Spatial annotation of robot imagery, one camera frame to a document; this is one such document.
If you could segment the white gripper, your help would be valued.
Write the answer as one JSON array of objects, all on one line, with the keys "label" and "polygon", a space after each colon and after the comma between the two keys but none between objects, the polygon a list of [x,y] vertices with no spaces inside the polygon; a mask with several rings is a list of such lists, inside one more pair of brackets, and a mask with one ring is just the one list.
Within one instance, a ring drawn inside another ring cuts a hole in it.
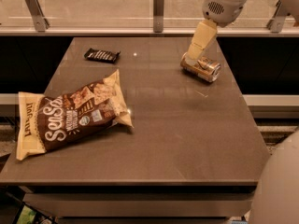
[{"label": "white gripper", "polygon": [[216,39],[217,24],[225,27],[235,21],[246,2],[247,0],[204,0],[202,10],[205,19],[200,21],[195,29],[192,42],[185,55],[187,64],[196,64]]}]

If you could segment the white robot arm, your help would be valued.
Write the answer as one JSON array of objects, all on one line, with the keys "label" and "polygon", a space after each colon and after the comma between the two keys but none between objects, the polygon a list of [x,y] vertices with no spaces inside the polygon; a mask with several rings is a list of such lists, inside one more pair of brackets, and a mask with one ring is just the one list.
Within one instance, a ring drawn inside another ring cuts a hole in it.
[{"label": "white robot arm", "polygon": [[[198,23],[182,61],[190,68],[216,39],[217,28],[235,21],[247,0],[204,0],[205,19]],[[249,224],[299,224],[299,132],[278,144],[263,168]]]}]

